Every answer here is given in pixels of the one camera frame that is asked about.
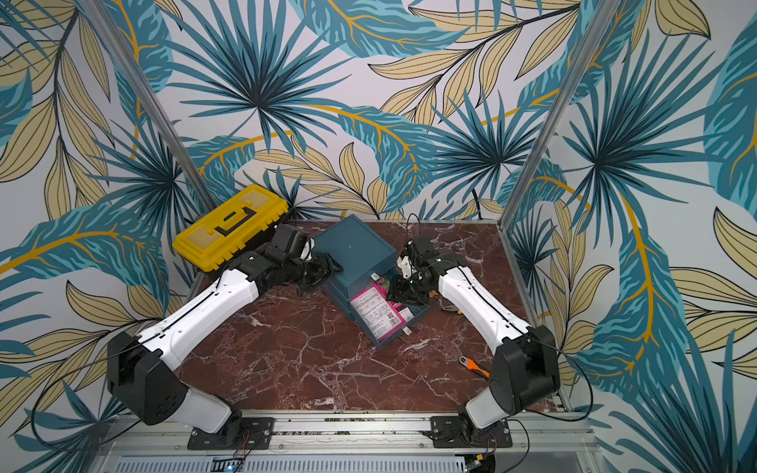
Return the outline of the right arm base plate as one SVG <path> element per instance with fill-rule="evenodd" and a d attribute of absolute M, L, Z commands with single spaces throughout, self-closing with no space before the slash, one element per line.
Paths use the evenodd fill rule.
<path fill-rule="evenodd" d="M 513 446 L 508 423 L 479 429 L 465 415 L 434 416 L 428 437 L 436 449 L 507 449 Z"/>

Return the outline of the teal drawer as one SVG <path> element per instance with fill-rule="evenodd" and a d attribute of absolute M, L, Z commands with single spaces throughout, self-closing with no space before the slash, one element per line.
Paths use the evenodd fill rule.
<path fill-rule="evenodd" d="M 349 315 L 362 327 L 377 349 L 382 349 L 400 335 L 409 335 L 411 327 L 429 311 L 427 305 L 392 303 L 386 296 L 390 281 L 378 277 L 349 302 Z"/>

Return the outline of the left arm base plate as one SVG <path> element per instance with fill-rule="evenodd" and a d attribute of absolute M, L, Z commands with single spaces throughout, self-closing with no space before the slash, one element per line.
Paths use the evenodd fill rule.
<path fill-rule="evenodd" d="M 209 434 L 194 428 L 187 444 L 189 451 L 266 451 L 274 428 L 272 417 L 231 419 L 218 433 Z"/>

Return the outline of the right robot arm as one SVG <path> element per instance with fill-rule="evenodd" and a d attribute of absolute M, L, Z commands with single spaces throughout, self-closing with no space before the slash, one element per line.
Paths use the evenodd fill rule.
<path fill-rule="evenodd" d="M 396 260 L 388 299 L 425 305 L 433 293 L 450 301 L 482 336 L 493 354 L 488 386 L 465 404 L 464 417 L 483 430 L 540 402 L 561 386 L 553 333 L 533 327 L 501 304 L 450 255 Z"/>

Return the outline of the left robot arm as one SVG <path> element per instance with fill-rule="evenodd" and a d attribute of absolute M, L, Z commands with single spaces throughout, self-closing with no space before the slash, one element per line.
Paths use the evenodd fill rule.
<path fill-rule="evenodd" d="M 294 285 L 303 294 L 341 271 L 322 252 L 281 263 L 254 251 L 243 254 L 170 317 L 135 336 L 110 340 L 108 392 L 147 426 L 180 423 L 232 443 L 240 435 L 242 415 L 219 397 L 185 384 L 175 371 L 207 336 L 271 288 Z"/>

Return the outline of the pink seed bag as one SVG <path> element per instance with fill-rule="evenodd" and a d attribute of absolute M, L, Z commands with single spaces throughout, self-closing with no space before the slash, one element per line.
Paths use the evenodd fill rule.
<path fill-rule="evenodd" d="M 398 330 L 403 330 L 415 317 L 408 305 L 389 302 L 386 299 L 387 293 L 384 287 L 372 283 L 350 301 L 353 311 L 367 325 L 368 331 L 378 342 L 390 338 Z"/>

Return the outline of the teal drawer cabinet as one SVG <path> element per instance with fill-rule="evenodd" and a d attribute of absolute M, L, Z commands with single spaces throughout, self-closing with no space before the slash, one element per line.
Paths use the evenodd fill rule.
<path fill-rule="evenodd" d="M 343 311 L 352 299 L 392 268 L 396 249 L 360 219 L 350 216 L 315 237 L 315 250 L 328 253 L 342 271 L 332 276 L 323 291 Z"/>

